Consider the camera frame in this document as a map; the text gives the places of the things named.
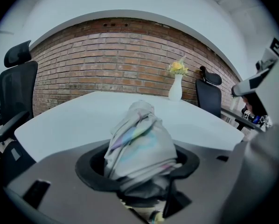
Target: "gray towel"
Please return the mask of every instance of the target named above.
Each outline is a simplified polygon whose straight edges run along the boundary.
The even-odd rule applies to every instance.
[[[154,107],[145,101],[133,103],[126,117],[111,130],[105,154],[105,176],[120,182],[127,196],[161,196],[169,184],[167,175],[176,164],[176,149]]]

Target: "white vase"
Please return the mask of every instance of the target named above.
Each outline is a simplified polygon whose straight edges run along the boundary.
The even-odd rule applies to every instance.
[[[232,98],[232,103],[230,105],[230,110],[233,110],[235,108],[236,102],[237,102],[237,98]]]
[[[182,97],[182,77],[183,75],[175,75],[174,83],[168,93],[168,98],[172,101],[179,101]]]

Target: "white table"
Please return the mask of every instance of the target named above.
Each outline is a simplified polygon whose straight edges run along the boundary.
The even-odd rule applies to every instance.
[[[129,106],[145,100],[174,140],[232,150],[244,134],[222,119],[185,101],[140,94],[93,92],[58,105],[15,131],[24,149],[36,161],[70,148],[111,138]]]

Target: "chair headrest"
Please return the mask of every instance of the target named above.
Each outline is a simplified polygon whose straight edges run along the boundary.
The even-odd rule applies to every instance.
[[[7,68],[10,68],[16,65],[24,64],[25,62],[31,60],[32,56],[28,47],[30,42],[31,40],[23,42],[7,51],[4,58],[4,65]]]
[[[200,70],[203,72],[203,77],[207,82],[214,85],[220,85],[222,83],[222,78],[218,74],[208,72],[204,66],[201,66]]]

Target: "brick wall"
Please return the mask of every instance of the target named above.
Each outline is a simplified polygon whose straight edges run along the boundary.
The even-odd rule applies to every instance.
[[[195,38],[151,21],[109,18],[60,31],[37,45],[39,64],[33,95],[34,115],[93,91],[167,96],[174,81],[166,68],[186,56],[182,99],[197,104],[199,67],[219,74],[222,104],[239,80],[226,63]]]

